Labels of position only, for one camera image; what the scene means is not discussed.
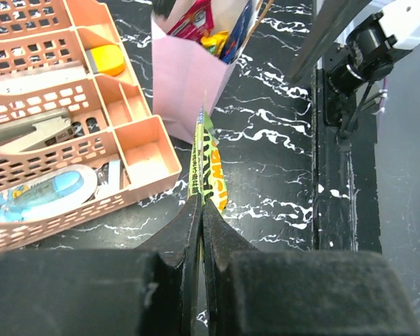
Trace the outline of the green sour candy bag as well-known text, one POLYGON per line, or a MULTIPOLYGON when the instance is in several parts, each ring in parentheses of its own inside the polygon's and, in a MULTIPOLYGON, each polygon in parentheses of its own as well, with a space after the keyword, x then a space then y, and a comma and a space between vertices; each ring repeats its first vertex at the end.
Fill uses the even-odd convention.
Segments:
POLYGON ((207 94, 204 93, 192 138, 188 197, 200 194, 202 204, 211 200, 219 214, 223 214, 229 200, 228 189, 218 141, 214 137, 214 124, 205 108, 206 98, 207 94))

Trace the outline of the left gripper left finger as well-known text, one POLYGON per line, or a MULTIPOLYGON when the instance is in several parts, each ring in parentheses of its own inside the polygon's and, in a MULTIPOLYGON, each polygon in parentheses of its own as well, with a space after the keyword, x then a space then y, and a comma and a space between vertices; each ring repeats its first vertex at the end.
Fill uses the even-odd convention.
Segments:
POLYGON ((202 198, 133 249, 0 255, 0 335, 191 335, 202 198))

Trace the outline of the yellow M&M's packet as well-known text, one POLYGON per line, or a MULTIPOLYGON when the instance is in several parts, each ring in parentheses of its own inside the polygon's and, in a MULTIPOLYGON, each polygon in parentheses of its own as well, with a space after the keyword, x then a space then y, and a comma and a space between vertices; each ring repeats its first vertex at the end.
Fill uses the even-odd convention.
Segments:
POLYGON ((220 31, 212 36, 203 36, 200 43, 212 55, 220 57, 228 37, 229 31, 220 31))

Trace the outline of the lilac paper bag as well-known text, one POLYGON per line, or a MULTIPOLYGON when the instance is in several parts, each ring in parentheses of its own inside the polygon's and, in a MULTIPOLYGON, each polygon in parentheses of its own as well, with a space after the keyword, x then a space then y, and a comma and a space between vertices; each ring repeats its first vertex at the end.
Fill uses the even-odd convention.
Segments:
MULTIPOLYGON (((191 143, 204 101, 211 113, 228 83, 249 38, 268 13, 272 2, 259 1, 258 13, 239 54, 231 64, 212 55, 200 42, 168 35, 168 31, 196 1, 153 1, 151 38, 153 57, 153 112, 162 117, 169 135, 191 143)), ((217 32, 233 30, 247 1, 211 1, 217 32)))

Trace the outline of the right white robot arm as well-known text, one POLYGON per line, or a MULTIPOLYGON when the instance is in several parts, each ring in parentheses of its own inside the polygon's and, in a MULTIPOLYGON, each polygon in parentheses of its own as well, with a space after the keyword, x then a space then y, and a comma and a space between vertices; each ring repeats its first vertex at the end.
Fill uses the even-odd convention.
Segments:
MULTIPOLYGON (((300 81, 325 54, 367 1, 324 1, 311 31, 291 65, 300 81)), ((380 81, 393 65, 420 44, 420 1, 392 1, 369 15, 347 36, 346 56, 328 75, 337 94, 349 96, 366 82, 380 81)))

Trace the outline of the blue Burts chips bag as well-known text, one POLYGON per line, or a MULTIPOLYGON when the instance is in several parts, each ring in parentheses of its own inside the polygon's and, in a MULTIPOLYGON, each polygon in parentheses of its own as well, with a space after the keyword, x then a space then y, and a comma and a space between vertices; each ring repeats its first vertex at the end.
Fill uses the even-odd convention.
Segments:
POLYGON ((236 56, 239 54, 239 49, 246 40, 249 29, 256 18, 258 7, 260 6, 259 3, 259 1, 247 1, 220 53, 219 58, 224 63, 231 64, 235 61, 236 56))

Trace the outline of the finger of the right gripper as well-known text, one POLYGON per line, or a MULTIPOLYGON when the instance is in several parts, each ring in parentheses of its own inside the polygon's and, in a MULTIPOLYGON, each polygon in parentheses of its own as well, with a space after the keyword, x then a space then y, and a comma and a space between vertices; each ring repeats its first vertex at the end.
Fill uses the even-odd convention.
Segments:
POLYGON ((327 0, 291 65, 290 80, 301 81, 347 25, 371 0, 327 0))

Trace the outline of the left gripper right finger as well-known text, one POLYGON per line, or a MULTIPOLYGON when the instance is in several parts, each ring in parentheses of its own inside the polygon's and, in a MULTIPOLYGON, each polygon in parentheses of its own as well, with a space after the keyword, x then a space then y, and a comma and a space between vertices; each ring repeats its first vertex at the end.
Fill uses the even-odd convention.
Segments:
POLYGON ((210 335, 419 335, 390 264, 368 251, 258 250, 202 212, 210 335))

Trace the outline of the pink candy packet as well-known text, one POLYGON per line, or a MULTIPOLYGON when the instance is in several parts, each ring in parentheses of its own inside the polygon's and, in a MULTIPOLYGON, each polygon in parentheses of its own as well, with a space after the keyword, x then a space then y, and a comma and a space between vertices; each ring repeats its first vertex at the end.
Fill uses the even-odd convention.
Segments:
POLYGON ((214 29, 211 0, 196 1, 168 31, 168 35, 200 42, 214 29))

